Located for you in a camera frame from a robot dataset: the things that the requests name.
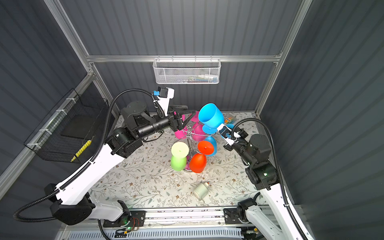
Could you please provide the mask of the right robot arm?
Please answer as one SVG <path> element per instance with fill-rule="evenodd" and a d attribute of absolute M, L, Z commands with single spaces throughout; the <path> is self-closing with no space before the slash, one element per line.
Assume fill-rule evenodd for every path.
<path fill-rule="evenodd" d="M 238 202 L 237 215 L 241 222 L 251 223 L 267 240 L 311 240 L 297 211 L 291 206 L 278 170 L 269 158 L 272 146 L 269 139 L 260 134 L 252 135 L 249 141 L 227 139 L 225 149 L 236 151 L 246 165 L 245 172 L 259 194 L 270 206 L 277 222 L 274 223 L 261 210 L 255 199 Z"/>

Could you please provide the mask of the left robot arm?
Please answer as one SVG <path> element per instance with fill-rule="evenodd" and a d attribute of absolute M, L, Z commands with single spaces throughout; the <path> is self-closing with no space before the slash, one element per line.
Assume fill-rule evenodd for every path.
<path fill-rule="evenodd" d="M 110 169 L 127 159 L 143 145 L 143 139 L 166 128 L 176 132 L 187 126 L 196 114 L 186 106 L 170 106 L 167 116 L 150 116 L 147 105 L 140 101 L 131 102 L 122 109 L 125 127 L 116 128 L 107 137 L 96 159 L 87 161 L 87 169 L 77 170 L 79 177 L 65 186 L 64 182 L 54 188 L 59 193 L 51 198 L 52 216 L 69 226 L 84 220 L 97 219 L 126 225 L 131 214 L 123 201 L 108 202 L 90 196 L 89 190 Z"/>

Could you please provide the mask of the green wine glass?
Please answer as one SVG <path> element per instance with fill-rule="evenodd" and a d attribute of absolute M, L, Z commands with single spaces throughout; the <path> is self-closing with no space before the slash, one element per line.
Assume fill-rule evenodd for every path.
<path fill-rule="evenodd" d="M 187 155 L 189 154 L 189 147 L 186 143 L 177 142 L 171 148 L 171 167 L 175 171 L 183 170 L 187 165 Z"/>

